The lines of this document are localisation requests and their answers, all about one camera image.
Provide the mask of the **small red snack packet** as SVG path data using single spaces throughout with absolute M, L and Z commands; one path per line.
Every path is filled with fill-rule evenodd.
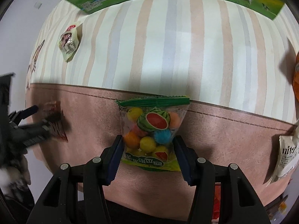
M 52 137 L 64 142 L 68 142 L 63 124 L 62 124 L 62 111 L 60 101 L 47 102 L 42 107 L 43 117 L 49 125 Z

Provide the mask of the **fruit candy bag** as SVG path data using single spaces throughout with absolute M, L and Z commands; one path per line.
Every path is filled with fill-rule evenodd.
M 190 99 L 186 96 L 152 96 L 117 101 L 124 141 L 122 162 L 147 171 L 179 171 L 173 138 Z

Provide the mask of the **white text snack bag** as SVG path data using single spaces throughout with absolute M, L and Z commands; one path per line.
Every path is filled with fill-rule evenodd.
M 289 136 L 279 136 L 279 154 L 270 183 L 285 178 L 298 165 L 298 122 Z

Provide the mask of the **small white green packet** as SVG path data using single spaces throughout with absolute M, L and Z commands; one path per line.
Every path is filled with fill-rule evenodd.
M 72 23 L 61 34 L 58 40 L 58 47 L 62 53 L 63 60 L 70 62 L 77 52 L 82 39 L 82 22 L 77 21 Z

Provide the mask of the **orange snack packet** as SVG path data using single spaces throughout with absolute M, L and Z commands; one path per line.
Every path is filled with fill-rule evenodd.
M 296 61 L 295 61 L 295 71 L 293 75 L 293 90 L 295 93 L 298 94 L 298 83 L 299 83 L 299 53 L 296 55 Z

